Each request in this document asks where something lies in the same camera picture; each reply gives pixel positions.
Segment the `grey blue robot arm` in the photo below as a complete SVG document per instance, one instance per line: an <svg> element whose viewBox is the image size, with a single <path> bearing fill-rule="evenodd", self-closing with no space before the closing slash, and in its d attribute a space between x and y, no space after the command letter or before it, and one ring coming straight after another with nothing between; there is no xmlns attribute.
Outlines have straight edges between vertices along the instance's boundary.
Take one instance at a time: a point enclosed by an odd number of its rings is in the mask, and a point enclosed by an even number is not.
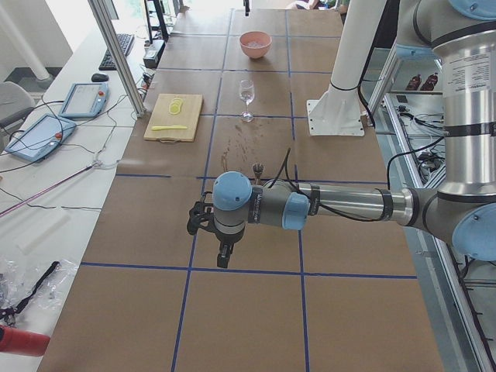
<svg viewBox="0 0 496 372"><path fill-rule="evenodd" d="M403 1L398 50L431 50L442 61L446 177L437 189L365 190L276 179L263 186L243 174L213 186L209 228L227 267L246 224L300 230L310 215L395 221L424 230L476 260L495 258L495 3Z"/></svg>

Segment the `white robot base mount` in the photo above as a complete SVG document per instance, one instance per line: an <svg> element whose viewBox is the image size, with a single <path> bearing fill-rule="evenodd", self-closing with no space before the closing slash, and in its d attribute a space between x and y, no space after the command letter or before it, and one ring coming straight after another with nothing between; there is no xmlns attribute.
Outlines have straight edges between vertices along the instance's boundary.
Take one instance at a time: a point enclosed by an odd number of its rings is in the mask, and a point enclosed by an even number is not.
<svg viewBox="0 0 496 372"><path fill-rule="evenodd" d="M339 41L329 86L321 98L307 101L310 136L365 135L360 85L381 20L392 1L352 1Z"/></svg>

